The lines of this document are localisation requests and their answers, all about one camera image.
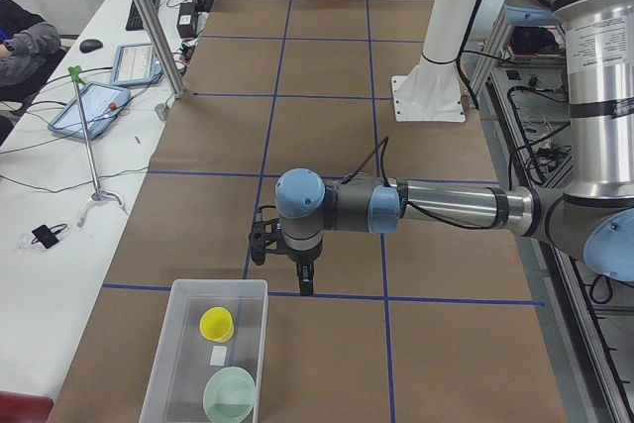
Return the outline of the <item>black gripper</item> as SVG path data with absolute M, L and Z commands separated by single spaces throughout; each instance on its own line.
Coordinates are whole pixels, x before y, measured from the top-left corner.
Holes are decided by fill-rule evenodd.
M 320 258 L 322 251 L 322 242 L 308 250 L 302 251 L 286 246 L 285 254 L 296 263 L 301 296 L 312 296 L 314 294 L 314 262 Z

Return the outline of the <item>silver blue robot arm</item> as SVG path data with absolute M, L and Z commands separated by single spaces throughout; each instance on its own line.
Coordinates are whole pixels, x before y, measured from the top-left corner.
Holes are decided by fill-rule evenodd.
M 616 280 L 633 277 L 633 0 L 505 0 L 515 25 L 565 30 L 573 178 L 562 189 L 449 187 L 296 168 L 275 186 L 277 251 L 313 291 L 327 230 L 387 234 L 402 219 L 507 229 L 548 243 Z

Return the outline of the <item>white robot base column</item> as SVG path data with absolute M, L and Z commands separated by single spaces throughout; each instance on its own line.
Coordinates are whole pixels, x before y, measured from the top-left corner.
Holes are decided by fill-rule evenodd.
M 391 78 L 398 122 L 463 123 L 457 60 L 477 0 L 434 0 L 420 60 L 406 75 Z

